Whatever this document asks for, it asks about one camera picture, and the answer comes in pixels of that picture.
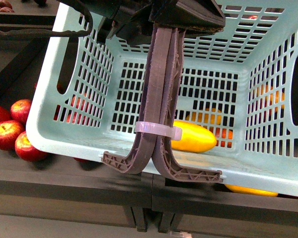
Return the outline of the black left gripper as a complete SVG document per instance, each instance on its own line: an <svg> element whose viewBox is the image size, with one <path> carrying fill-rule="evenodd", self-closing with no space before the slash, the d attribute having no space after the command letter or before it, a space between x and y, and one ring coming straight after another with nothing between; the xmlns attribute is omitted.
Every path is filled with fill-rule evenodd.
<svg viewBox="0 0 298 238"><path fill-rule="evenodd" d="M130 46L148 44L154 25L178 28L189 38L213 35L225 27L225 15L214 0L64 0L82 15L101 15L97 41L116 36Z"/></svg>

